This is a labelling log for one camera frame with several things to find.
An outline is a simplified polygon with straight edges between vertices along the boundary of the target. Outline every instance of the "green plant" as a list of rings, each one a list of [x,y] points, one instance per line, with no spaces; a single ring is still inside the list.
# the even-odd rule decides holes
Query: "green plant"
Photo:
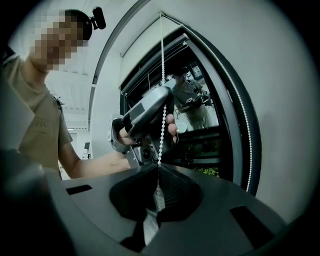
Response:
[[[194,168],[193,170],[196,172],[203,173],[203,174],[213,175],[218,178],[220,177],[218,167]]]

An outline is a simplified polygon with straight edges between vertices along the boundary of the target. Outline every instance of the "t-shirt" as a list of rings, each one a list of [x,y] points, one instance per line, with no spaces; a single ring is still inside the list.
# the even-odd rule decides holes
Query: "t-shirt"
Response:
[[[194,92],[195,89],[201,91],[202,86],[195,80],[185,81],[185,87],[181,89],[180,87],[174,85],[174,104],[177,108],[187,107],[188,104],[186,101],[190,98],[195,99],[198,94]],[[207,114],[207,109],[204,105],[201,105],[199,108],[190,109],[185,112],[186,117],[192,121],[198,121],[202,119]]]
[[[43,167],[59,172],[58,151],[64,144],[72,141],[62,107],[46,86],[35,90],[26,83],[19,56],[8,58],[0,69],[9,85],[35,114],[22,139],[19,151]]]

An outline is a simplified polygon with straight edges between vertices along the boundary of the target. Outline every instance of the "person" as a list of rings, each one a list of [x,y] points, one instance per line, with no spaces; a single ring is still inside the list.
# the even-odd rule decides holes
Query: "person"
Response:
[[[175,85],[172,90],[174,92],[174,104],[180,113],[184,113],[194,130],[203,129],[212,126],[211,118],[207,108],[203,104],[188,105],[189,98],[195,99],[198,90],[203,93],[205,90],[196,80],[187,80],[188,69],[178,66],[172,70],[172,77]]]
[[[19,151],[60,175],[59,160],[70,178],[96,177],[130,169],[127,159],[119,152],[80,159],[71,145],[61,103],[45,84],[49,71],[63,64],[77,47],[89,40],[92,28],[88,27],[91,26],[88,19],[81,11],[65,10],[53,26],[41,34],[40,40],[35,41],[26,59],[22,60],[9,49],[1,65],[4,79],[35,114]],[[166,121],[176,140],[173,115],[168,115]],[[119,140],[126,145],[134,142],[124,128],[119,132]]]

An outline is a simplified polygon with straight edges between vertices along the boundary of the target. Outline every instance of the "gray device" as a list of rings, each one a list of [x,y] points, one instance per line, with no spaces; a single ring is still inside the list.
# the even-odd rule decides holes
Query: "gray device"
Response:
[[[132,168],[152,164],[157,160],[164,106],[167,106],[166,114],[172,114],[173,100],[172,89],[161,86],[143,97],[123,118],[112,120],[111,145],[116,151],[125,154]],[[135,139],[134,145],[124,145],[119,141],[118,134],[123,127],[128,137]],[[167,127],[163,137],[162,155],[165,157],[174,145]]]

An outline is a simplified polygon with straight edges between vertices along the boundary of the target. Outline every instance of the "man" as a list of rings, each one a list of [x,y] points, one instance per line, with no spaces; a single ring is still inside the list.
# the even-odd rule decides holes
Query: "man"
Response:
[[[91,23],[81,11],[66,10],[36,40],[25,60],[12,55],[1,66],[4,78],[34,112],[19,151],[43,167],[59,172],[58,160],[70,178],[95,177],[130,168],[125,156],[114,152],[99,158],[80,160],[75,153],[72,138],[66,127],[59,101],[49,92],[45,79],[49,71],[57,69],[71,53],[77,51],[91,36]],[[167,116],[168,129],[176,140],[173,115]],[[122,129],[119,140],[132,144],[128,133]]]
[[[200,93],[205,90],[195,80],[187,80],[188,70],[183,67],[177,67],[172,70],[175,85],[174,104],[180,113],[185,113],[187,119],[194,130],[203,129],[212,126],[209,112],[203,104],[190,106],[186,101],[190,98],[195,99],[198,95],[195,92],[197,89]]]

